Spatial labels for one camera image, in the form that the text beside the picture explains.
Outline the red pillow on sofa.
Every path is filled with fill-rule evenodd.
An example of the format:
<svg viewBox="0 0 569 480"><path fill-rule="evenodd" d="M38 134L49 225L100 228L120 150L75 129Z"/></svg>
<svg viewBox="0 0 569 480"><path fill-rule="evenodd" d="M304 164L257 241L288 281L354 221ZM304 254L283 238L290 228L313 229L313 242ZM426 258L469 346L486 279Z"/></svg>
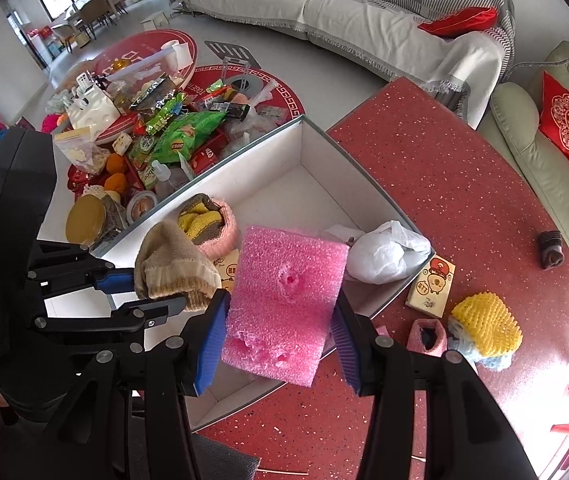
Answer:
<svg viewBox="0 0 569 480"><path fill-rule="evenodd" d="M498 12L494 8L471 8L460 10L445 18L422 23L418 28L430 35L440 38L451 39L463 36L468 32L484 32L492 28L498 20Z"/></svg>

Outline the pink knit sock bundle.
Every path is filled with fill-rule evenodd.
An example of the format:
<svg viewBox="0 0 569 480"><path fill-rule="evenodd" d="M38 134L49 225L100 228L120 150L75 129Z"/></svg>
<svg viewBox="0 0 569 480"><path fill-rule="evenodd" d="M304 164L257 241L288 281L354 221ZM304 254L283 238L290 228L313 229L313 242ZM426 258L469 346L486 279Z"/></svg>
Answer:
<svg viewBox="0 0 569 480"><path fill-rule="evenodd" d="M223 200L196 194L179 206L177 223L210 260L226 257L237 248L239 228L236 217Z"/></svg>

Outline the thin wooden stick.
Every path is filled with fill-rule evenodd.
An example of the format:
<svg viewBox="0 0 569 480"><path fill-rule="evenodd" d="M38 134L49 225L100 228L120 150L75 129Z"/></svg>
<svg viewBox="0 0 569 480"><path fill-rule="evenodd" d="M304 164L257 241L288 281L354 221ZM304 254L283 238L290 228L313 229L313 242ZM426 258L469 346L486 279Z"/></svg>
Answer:
<svg viewBox="0 0 569 480"><path fill-rule="evenodd" d="M307 471L289 471L268 468L256 468L256 472L260 474L277 474L277 476L306 477L309 475Z"/></svg>

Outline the light blue fluffy cloth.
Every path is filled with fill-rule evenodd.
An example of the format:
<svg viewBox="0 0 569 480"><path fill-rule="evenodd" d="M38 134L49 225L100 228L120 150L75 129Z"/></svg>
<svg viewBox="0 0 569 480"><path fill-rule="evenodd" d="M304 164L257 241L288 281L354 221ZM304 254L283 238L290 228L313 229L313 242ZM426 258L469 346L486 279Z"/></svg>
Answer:
<svg viewBox="0 0 569 480"><path fill-rule="evenodd" d="M449 318L447 321L447 331L449 332L449 338L447 338L449 350L458 351L474 370L481 365L487 370L501 372L507 370L513 362L514 351L509 351L502 356L482 356L467 330L455 318Z"/></svg>

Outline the pink red knit sock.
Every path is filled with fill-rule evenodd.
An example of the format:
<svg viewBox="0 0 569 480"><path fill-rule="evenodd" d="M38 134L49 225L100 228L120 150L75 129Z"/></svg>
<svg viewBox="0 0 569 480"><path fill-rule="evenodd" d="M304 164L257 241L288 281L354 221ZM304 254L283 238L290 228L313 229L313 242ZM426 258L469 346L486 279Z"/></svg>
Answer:
<svg viewBox="0 0 569 480"><path fill-rule="evenodd" d="M399 347L403 352L422 354L440 359L449 348L446 330L436 318L418 318L414 320L409 331L407 344L398 344L392 337L391 332L385 325L375 328L376 335L373 338L373 348L388 349Z"/></svg>

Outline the white plastic bag bundle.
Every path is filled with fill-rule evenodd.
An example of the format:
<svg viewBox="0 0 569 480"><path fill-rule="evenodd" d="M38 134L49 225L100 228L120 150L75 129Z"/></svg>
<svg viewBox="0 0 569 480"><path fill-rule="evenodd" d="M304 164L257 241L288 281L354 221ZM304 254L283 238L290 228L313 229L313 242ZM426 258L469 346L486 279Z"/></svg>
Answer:
<svg viewBox="0 0 569 480"><path fill-rule="evenodd" d="M371 285L383 285L410 278L432 252L430 241L406 229L397 220L382 223L370 232L347 233L347 275Z"/></svg>

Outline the dark rolled sock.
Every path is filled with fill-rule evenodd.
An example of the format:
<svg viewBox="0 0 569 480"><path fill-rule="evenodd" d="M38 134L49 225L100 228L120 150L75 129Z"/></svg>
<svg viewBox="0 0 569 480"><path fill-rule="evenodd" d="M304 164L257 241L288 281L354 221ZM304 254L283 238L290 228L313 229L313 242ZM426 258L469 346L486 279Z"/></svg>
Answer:
<svg viewBox="0 0 569 480"><path fill-rule="evenodd" d="M565 261L562 237L559 231L539 233L536 244L539 248L539 263L544 270L557 268Z"/></svg>

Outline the white covered sofa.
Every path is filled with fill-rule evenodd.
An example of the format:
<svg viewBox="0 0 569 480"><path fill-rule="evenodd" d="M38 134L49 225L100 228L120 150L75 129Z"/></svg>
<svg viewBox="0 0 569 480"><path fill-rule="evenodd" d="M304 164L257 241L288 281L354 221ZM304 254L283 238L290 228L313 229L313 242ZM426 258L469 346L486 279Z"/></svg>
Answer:
<svg viewBox="0 0 569 480"><path fill-rule="evenodd" d="M406 77L478 127L513 62L513 0L174 0L219 20L262 26L331 50L393 81ZM460 10L498 12L484 32L445 39L418 28Z"/></svg>

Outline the teal white storage box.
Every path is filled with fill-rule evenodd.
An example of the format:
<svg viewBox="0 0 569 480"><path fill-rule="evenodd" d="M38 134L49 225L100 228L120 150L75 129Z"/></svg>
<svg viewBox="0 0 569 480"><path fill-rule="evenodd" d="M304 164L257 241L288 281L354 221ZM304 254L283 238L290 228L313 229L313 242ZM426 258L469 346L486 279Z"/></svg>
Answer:
<svg viewBox="0 0 569 480"><path fill-rule="evenodd" d="M199 194L230 208L237 235L218 248L236 267L234 291L222 359L187 402L196 430L284 385L312 385L335 348L329 320L338 297L371 318L433 254L391 196L300 118L205 171L94 255L129 268L148 231L176 222L181 206Z"/></svg>

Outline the green chips bag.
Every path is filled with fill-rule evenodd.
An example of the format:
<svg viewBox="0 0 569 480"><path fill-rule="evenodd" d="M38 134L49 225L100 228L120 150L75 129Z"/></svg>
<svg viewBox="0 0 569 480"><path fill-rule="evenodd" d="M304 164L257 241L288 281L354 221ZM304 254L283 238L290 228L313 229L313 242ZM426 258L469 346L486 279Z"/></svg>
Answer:
<svg viewBox="0 0 569 480"><path fill-rule="evenodd" d="M190 112L177 117L158 138L150 160L161 164L173 164L181 158L189 160L222 123L225 112Z"/></svg>

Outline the yellow foam fruit net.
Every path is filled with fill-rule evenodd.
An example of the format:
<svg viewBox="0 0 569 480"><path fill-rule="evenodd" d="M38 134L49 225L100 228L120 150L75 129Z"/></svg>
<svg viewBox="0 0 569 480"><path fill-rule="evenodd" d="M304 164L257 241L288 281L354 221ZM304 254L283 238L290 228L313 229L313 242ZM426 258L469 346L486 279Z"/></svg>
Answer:
<svg viewBox="0 0 569 480"><path fill-rule="evenodd" d="M449 331L469 342L482 359L513 354L523 341L519 323L493 292L479 292L456 304L449 315Z"/></svg>

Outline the yellow cartoon tissue pack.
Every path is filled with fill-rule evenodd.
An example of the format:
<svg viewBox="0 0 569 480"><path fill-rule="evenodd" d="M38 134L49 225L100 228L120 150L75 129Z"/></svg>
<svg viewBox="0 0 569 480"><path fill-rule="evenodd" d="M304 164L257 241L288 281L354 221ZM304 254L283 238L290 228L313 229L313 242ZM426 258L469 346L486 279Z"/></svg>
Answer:
<svg viewBox="0 0 569 480"><path fill-rule="evenodd" d="M217 258L213 261L216 271L222 281L222 288L230 294L234 291L234 279L236 278L239 259L239 250L234 249L225 257Z"/></svg>

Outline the beige knit sock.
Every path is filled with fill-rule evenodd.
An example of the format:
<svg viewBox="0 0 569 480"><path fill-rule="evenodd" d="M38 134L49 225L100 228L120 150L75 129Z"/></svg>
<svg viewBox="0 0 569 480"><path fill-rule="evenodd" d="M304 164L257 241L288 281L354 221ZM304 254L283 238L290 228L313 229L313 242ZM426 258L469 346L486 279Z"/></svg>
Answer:
<svg viewBox="0 0 569 480"><path fill-rule="evenodd" d="M202 312L222 287L222 280L212 261L179 226L163 220L152 226L141 243L134 284L139 299L184 295L187 311Z"/></svg>

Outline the round red floor mat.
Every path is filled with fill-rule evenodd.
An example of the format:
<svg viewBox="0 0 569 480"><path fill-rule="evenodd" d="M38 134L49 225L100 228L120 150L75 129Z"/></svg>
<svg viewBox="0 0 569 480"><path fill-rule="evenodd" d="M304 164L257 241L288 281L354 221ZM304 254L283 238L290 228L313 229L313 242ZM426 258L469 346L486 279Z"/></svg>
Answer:
<svg viewBox="0 0 569 480"><path fill-rule="evenodd" d="M187 84L186 92L190 96L199 98L207 94L207 89L222 78L226 84L231 84L236 90L244 94L248 99L257 96L271 81L275 81L276 87L270 89L268 99L257 105L258 110L265 106L278 107L286 111L284 121L305 114L305 108L298 95L281 79L265 70L258 68L245 68L242 65L208 64L198 66Z"/></svg>

